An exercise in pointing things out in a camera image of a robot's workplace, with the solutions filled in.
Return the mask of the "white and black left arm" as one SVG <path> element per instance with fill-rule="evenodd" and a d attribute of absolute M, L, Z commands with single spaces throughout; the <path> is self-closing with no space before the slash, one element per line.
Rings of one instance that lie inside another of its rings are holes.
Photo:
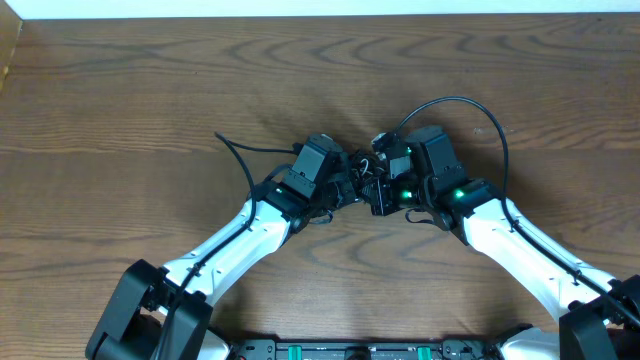
<path fill-rule="evenodd" d="M 86 346 L 89 359 L 224 359 L 209 329 L 215 304 L 252 266 L 314 218 L 357 201 L 351 155 L 304 146 L 293 164 L 251 181 L 239 213 L 204 243 L 155 267 L 145 260 L 120 278 Z"/>

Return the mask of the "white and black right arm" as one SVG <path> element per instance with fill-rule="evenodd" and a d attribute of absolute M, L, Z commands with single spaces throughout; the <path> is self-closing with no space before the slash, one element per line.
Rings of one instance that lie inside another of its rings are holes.
<path fill-rule="evenodd" d="M 470 178 L 439 126 L 372 141 L 378 164 L 363 198 L 375 215 L 402 210 L 453 234 L 499 264 L 557 322 L 555 333 L 527 325 L 485 350 L 494 359 L 636 359 L 639 278 L 624 281 L 558 244 L 496 186 Z"/>

